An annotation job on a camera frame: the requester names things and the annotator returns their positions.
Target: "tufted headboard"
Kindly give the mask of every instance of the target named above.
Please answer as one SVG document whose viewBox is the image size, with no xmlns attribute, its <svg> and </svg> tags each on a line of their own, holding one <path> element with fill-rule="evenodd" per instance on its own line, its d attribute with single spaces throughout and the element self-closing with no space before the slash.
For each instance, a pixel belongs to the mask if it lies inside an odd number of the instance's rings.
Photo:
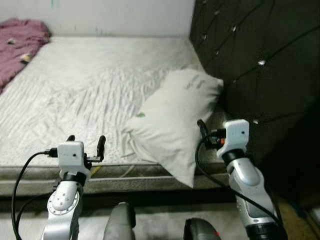
<svg viewBox="0 0 320 240">
<path fill-rule="evenodd" d="M 224 80 L 224 109 L 250 122 L 248 150 L 269 171 L 318 103 L 319 28 L 319 0 L 195 2 L 190 40 L 205 71 Z"/>
</svg>

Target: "bed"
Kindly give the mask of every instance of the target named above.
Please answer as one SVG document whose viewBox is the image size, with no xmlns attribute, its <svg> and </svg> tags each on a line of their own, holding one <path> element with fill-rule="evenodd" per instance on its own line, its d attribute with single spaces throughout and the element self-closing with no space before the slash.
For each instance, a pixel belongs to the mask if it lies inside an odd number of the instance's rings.
<svg viewBox="0 0 320 240">
<path fill-rule="evenodd" d="M 187 38 L 59 37 L 50 43 L 0 94 L 0 195 L 9 196 L 13 184 L 32 154 L 56 147 L 69 135 L 83 141 L 94 155 L 105 135 L 105 157 L 86 193 L 179 190 L 160 165 L 135 155 L 120 157 L 120 131 L 142 103 L 156 91 L 169 71 L 203 71 Z M 217 107 L 212 128 L 226 119 Z M 225 166 L 214 152 L 204 166 L 227 182 Z M 58 161 L 37 157 L 26 170 L 18 194 L 51 190 L 58 177 Z M 195 189 L 216 187 L 196 176 Z"/>
</svg>

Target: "pillow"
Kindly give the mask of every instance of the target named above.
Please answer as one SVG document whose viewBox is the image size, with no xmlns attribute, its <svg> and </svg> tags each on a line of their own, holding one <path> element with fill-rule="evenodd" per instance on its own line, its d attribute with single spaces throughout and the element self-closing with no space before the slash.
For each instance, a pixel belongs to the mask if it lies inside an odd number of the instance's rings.
<svg viewBox="0 0 320 240">
<path fill-rule="evenodd" d="M 161 164 L 181 183 L 193 187 L 195 151 L 201 139 L 197 120 L 207 121 L 223 81 L 204 72 L 170 72 L 121 132 L 121 155 L 136 153 Z"/>
</svg>

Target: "floor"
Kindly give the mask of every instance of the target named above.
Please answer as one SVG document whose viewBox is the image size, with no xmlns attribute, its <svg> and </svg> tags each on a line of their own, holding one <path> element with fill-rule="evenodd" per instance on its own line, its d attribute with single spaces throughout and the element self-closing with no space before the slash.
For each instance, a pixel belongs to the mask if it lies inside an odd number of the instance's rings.
<svg viewBox="0 0 320 240">
<path fill-rule="evenodd" d="M 176 206 L 137 207 L 137 240 L 182 240 L 185 221 L 188 218 L 202 218 L 219 231 L 223 240 L 247 240 L 235 203 L 215 203 Z M 110 209 L 86 210 L 79 220 L 79 240 L 103 239 Z M 46 224 L 46 212 L 27 212 L 20 222 L 20 236 L 23 240 L 40 239 Z M 14 240 L 10 213 L 0 213 L 0 239 Z"/>
</svg>

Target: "white mattress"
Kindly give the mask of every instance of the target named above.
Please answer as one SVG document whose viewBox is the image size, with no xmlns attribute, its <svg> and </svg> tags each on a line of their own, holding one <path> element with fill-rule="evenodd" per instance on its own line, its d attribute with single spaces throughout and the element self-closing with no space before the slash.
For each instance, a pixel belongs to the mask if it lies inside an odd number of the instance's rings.
<svg viewBox="0 0 320 240">
<path fill-rule="evenodd" d="M 0 94 L 0 168 L 21 167 L 72 134 L 89 156 L 105 135 L 101 165 L 143 163 L 120 158 L 120 130 L 170 70 L 184 68 L 202 69 L 186 38 L 52 37 Z"/>
</svg>

